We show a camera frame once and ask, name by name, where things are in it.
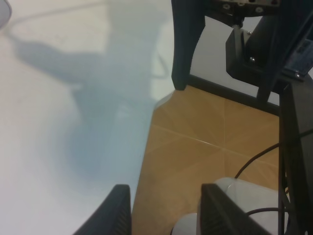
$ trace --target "white table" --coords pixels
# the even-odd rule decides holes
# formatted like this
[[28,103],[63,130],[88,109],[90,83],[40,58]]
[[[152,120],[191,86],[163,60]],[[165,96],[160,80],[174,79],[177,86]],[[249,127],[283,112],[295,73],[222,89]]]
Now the white table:
[[0,31],[0,234],[71,235],[115,184],[132,204],[174,90],[170,0],[11,0]]

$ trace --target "tiled floor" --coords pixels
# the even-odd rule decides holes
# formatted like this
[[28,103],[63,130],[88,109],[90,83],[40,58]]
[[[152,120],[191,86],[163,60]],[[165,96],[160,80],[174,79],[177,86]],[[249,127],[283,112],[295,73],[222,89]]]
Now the tiled floor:
[[[196,212],[203,183],[234,177],[254,155],[278,142],[276,116],[187,87],[153,116],[133,209],[134,235],[169,235]],[[240,176],[278,187],[278,151]]]

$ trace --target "black metal frame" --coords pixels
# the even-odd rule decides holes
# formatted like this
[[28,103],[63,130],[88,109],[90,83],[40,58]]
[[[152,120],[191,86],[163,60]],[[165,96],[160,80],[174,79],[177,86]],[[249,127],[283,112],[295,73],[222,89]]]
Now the black metal frame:
[[[172,0],[175,56],[172,79],[177,90],[189,84],[280,117],[280,141],[313,129],[313,81],[286,70],[286,63],[312,30],[313,1],[283,0],[277,16],[266,16],[250,35],[241,18],[207,9],[209,1]],[[226,42],[226,71],[259,87],[257,97],[234,91],[189,74],[205,15],[235,25]],[[280,107],[268,103],[271,92],[280,95]],[[285,190],[288,187],[289,197]],[[279,148],[279,235],[284,234],[284,209],[289,212],[286,234],[313,233],[313,136]]]

